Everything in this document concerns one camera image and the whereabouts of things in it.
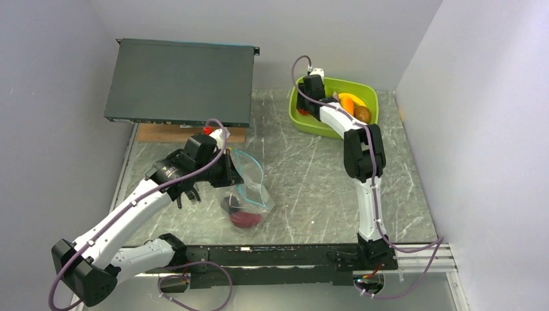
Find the dark plum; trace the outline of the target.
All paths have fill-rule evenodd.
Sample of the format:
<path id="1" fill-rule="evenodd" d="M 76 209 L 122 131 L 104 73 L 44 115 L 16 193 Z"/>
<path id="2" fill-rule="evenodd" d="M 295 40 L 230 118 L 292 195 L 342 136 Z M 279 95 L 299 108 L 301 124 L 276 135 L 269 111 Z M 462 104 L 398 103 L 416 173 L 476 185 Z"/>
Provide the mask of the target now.
<path id="1" fill-rule="evenodd" d="M 226 196 L 221 200 L 221 208 L 228 214 L 237 213 L 241 210 L 241 205 L 235 196 Z"/>

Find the clear zip top bag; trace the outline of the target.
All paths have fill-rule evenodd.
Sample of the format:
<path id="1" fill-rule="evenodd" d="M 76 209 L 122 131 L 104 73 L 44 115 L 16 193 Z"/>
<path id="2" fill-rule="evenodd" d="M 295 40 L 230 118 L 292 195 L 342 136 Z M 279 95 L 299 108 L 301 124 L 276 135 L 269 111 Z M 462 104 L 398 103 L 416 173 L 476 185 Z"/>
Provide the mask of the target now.
<path id="1" fill-rule="evenodd" d="M 260 214 L 263 217 L 263 222 L 266 216 L 268 216 L 275 207 L 275 202 L 264 184 L 265 173 L 263 171 L 263 166 L 247 152 L 242 150 L 232 150 L 232 152 L 234 162 L 237 163 L 240 168 L 244 183 L 219 189 L 218 199 L 220 207 L 221 200 L 224 197 L 235 196 L 241 205 L 240 211 Z M 226 214 L 227 219 L 230 222 L 229 215 L 223 209 L 222 211 Z"/>

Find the purple sweet potato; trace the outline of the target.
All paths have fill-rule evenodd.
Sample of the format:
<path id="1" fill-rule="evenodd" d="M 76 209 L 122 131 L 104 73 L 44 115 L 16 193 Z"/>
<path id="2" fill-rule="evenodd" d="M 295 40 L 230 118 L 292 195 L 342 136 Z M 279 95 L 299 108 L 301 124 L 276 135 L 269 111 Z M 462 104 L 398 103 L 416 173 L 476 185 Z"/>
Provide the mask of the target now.
<path id="1" fill-rule="evenodd" d="M 238 211 L 229 215 L 230 222 L 237 228 L 250 229 L 256 227 L 263 220 L 262 215 Z"/>

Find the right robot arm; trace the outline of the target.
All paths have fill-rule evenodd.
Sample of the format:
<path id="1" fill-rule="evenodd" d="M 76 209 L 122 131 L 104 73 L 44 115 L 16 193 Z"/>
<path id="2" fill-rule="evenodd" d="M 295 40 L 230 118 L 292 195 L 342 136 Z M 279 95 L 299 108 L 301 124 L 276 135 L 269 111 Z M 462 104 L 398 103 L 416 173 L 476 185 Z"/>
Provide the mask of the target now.
<path id="1" fill-rule="evenodd" d="M 357 120 L 334 98 L 326 97 L 320 75 L 307 75 L 302 84 L 297 91 L 305 110 L 343 138 L 344 168 L 353 179 L 359 207 L 357 261 L 363 268 L 372 269 L 389 252 L 379 211 L 379 180 L 386 163 L 379 127 Z"/>

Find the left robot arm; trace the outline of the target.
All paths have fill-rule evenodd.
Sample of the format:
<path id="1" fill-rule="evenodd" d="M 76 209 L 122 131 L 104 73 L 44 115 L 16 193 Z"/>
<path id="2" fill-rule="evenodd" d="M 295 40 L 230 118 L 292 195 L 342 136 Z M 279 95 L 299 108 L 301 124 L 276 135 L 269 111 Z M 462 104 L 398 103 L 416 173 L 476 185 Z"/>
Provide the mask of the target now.
<path id="1" fill-rule="evenodd" d="M 92 229 L 73 241 L 60 239 L 51 249 L 56 277 L 49 288 L 48 306 L 58 310 L 54 296 L 63 283 L 78 297 L 67 306 L 101 303 L 122 282 L 148 270 L 181 270 L 188 262 L 187 246 L 171 233 L 163 234 L 137 248 L 124 249 L 124 243 L 149 218 L 180 203 L 186 196 L 200 202 L 196 183 L 214 188 L 242 183 L 227 150 L 229 131 L 198 133 L 164 159 L 157 161 L 139 181 L 133 192 Z"/>

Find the wooden block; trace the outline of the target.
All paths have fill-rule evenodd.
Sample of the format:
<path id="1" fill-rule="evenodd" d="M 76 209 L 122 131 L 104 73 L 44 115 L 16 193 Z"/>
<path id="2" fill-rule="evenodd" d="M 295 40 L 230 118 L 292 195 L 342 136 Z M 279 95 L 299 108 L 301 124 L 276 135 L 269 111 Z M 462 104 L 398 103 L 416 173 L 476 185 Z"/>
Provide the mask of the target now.
<path id="1" fill-rule="evenodd" d="M 244 143 L 247 128 L 228 127 L 230 143 Z M 202 133 L 203 127 L 182 128 L 173 124 L 140 124 L 135 140 L 142 143 L 185 143 L 196 133 Z"/>

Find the dark grey rack box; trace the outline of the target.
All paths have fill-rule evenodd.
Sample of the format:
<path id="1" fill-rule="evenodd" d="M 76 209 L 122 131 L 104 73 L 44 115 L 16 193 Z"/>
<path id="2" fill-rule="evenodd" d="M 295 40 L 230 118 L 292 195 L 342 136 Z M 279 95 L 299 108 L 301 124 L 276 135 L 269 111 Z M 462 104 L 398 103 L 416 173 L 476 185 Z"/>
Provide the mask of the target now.
<path id="1" fill-rule="evenodd" d="M 199 126 L 251 123 L 254 45 L 124 38 L 104 117 L 111 122 Z"/>

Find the orange yellow mango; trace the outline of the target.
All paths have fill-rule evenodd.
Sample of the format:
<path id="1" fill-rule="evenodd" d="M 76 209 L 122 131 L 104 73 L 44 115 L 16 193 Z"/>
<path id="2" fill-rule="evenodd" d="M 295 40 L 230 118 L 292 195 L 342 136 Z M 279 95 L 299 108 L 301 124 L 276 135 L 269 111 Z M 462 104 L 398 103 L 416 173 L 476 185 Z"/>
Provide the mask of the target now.
<path id="1" fill-rule="evenodd" d="M 354 116 L 354 102 L 348 96 L 339 97 L 339 103 L 342 109 L 352 117 Z"/>

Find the brown kiwi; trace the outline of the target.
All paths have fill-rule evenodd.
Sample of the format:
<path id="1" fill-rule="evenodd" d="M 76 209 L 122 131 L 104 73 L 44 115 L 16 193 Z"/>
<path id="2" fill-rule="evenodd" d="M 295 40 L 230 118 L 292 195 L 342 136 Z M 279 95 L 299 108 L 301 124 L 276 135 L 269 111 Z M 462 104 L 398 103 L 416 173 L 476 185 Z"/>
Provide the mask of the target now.
<path id="1" fill-rule="evenodd" d="M 367 106 L 354 107 L 353 116 L 358 120 L 366 124 L 370 124 L 372 121 L 372 112 Z"/>

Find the yellow banana behind mango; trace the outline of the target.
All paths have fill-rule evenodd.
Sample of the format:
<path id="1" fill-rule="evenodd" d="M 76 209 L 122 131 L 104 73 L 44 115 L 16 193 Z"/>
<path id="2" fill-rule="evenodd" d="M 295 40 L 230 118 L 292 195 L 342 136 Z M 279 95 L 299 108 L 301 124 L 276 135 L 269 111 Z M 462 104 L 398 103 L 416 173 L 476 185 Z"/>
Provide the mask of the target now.
<path id="1" fill-rule="evenodd" d="M 348 98 L 349 100 L 351 100 L 353 102 L 353 104 L 355 106 L 364 106 L 364 107 L 367 107 L 367 104 L 366 102 L 359 98 L 358 96 L 356 95 L 353 95 L 351 93 L 339 93 L 338 94 L 338 98 L 341 100 L 341 99 L 344 99 L 344 98 Z"/>

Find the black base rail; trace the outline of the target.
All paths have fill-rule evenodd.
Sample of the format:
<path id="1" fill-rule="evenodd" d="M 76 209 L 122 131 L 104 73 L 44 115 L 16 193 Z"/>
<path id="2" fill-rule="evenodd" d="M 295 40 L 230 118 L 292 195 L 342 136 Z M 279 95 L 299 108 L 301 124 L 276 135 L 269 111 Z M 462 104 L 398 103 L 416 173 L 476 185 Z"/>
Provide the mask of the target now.
<path id="1" fill-rule="evenodd" d="M 395 251 L 386 245 L 341 244 L 191 245 L 186 258 L 157 272 L 186 272 L 192 289 L 233 285 L 329 283 L 351 286 L 356 278 L 396 271 Z"/>

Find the aluminium frame rail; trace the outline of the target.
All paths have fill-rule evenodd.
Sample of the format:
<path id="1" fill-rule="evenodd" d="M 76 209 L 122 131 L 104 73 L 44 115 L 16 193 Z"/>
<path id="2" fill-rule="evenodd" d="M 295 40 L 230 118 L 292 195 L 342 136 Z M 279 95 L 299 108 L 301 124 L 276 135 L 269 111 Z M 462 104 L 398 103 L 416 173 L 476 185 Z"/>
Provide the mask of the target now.
<path id="1" fill-rule="evenodd" d="M 425 274 L 429 272 L 445 273 L 456 271 L 453 254 L 445 244 L 427 248 L 421 245 L 403 244 L 396 248 L 390 248 L 395 251 L 397 256 L 398 269 L 396 271 L 384 271 L 381 275 L 374 275 L 373 273 L 362 275 L 360 278 L 354 280 L 352 286 L 356 286 L 360 291 L 366 294 L 379 296 L 382 294 L 383 286 L 387 283 L 387 279 L 390 276 L 396 276 L 398 279 L 403 279 L 405 274 L 415 273 L 422 279 Z M 187 289 L 192 289 L 190 287 L 190 276 L 186 272 L 157 272 L 155 268 L 142 272 L 134 277 L 144 276 L 158 278 L 162 295 L 167 295 L 170 292 L 183 292 Z M 239 286 L 233 285 L 230 277 L 227 277 L 227 280 L 227 286 Z M 72 304 L 78 300 L 76 295 L 73 294 L 73 297 Z"/>

